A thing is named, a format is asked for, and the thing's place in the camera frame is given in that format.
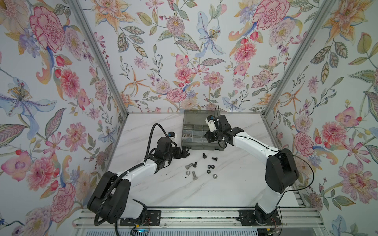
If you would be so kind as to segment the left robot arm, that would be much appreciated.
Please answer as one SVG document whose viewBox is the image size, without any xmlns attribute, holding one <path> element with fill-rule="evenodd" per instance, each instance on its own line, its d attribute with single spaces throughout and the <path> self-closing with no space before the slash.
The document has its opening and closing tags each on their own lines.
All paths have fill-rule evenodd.
<svg viewBox="0 0 378 236">
<path fill-rule="evenodd" d="M 168 167 L 173 159 L 188 157 L 189 150 L 186 146 L 171 146 L 166 150 L 154 148 L 142 163 L 122 173 L 106 172 L 88 202 L 88 210 L 95 214 L 94 225 L 115 224 L 121 219 L 134 224 L 145 222 L 148 207 L 129 196 L 131 188 Z"/>
</svg>

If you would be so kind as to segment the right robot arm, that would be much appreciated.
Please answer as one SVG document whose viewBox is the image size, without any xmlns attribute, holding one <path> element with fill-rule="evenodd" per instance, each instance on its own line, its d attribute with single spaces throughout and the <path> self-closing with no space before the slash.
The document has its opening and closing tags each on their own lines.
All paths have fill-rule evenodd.
<svg viewBox="0 0 378 236">
<path fill-rule="evenodd" d="M 231 127 L 224 115 L 208 116 L 205 120 L 209 130 L 204 137 L 207 142 L 226 143 L 240 148 L 256 157 L 265 166 L 267 188 L 260 201 L 255 205 L 254 217 L 259 224 L 264 224 L 277 212 L 277 207 L 284 194 L 292 191 L 298 180 L 299 172 L 294 155 L 287 148 L 278 149 L 269 146 L 249 135 L 239 127 Z"/>
</svg>

